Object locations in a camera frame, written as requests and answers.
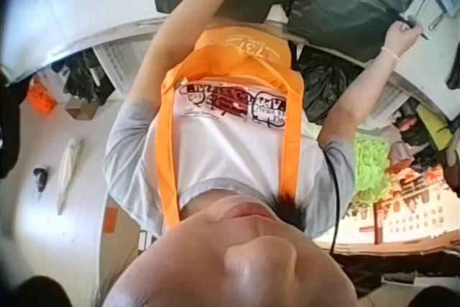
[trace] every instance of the orange apron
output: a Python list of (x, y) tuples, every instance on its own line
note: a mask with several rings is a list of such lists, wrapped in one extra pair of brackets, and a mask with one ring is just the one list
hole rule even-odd
[(264, 86), (286, 96), (286, 120), (280, 165), (281, 196), (294, 199), (297, 188), (303, 80), (290, 69), (286, 41), (245, 27), (206, 30), (195, 50), (170, 70), (161, 88), (157, 116), (156, 166), (163, 214), (168, 229), (179, 224), (178, 189), (173, 162), (175, 87), (183, 81), (217, 77), (221, 81)]

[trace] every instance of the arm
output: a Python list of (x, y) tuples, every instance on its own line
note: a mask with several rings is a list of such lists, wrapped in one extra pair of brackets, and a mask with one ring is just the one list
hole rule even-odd
[(160, 106), (166, 72), (193, 50), (208, 22), (225, 0), (183, 0), (161, 26), (142, 61), (128, 98)]
[[(400, 57), (415, 44), (422, 31), (420, 25), (405, 29), (403, 23), (396, 22), (388, 29), (385, 47)], [(383, 50), (353, 81), (330, 110), (318, 136), (321, 145), (332, 137), (353, 142), (358, 125), (374, 107), (396, 64), (396, 57)]]

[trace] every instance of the white floor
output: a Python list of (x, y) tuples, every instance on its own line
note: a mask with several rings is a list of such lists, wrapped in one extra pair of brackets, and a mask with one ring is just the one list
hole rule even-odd
[[(21, 152), (17, 166), (1, 184), (0, 260), (12, 285), (32, 275), (47, 275), (58, 281), (74, 306), (89, 306), (99, 282), (100, 265), (116, 265), (115, 252), (101, 255), (101, 230), (107, 203), (102, 175), (106, 140), (121, 102), (108, 102), (93, 120), (72, 119), (58, 105), (51, 114), (41, 116), (28, 100), (21, 105)], [(82, 149), (63, 213), (58, 216), (58, 171), (69, 139), (82, 140)], [(50, 166), (47, 187), (39, 198), (32, 171)], [(133, 234), (125, 240), (123, 262), (137, 253), (139, 230), (135, 222), (119, 212), (124, 231)], [(102, 240), (110, 251), (110, 241), (120, 232)]]

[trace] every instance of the man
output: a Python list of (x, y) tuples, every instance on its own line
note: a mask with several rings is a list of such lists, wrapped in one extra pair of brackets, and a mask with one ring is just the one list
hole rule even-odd
[(310, 239), (336, 220), (334, 174), (344, 214), (357, 125), (422, 29), (391, 26), (315, 141), (301, 131), (303, 84), (286, 42), (205, 31), (223, 1), (174, 10), (115, 121), (110, 194), (159, 239), (105, 306), (353, 306), (353, 285)]

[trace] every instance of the white bracelet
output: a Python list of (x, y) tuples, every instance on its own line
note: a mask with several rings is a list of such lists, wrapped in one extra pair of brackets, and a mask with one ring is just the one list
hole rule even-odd
[(396, 59), (396, 61), (400, 61), (400, 57), (398, 57), (393, 51), (389, 50), (385, 46), (383, 46), (381, 50), (384, 50), (385, 52), (391, 54), (394, 57), (394, 59)]

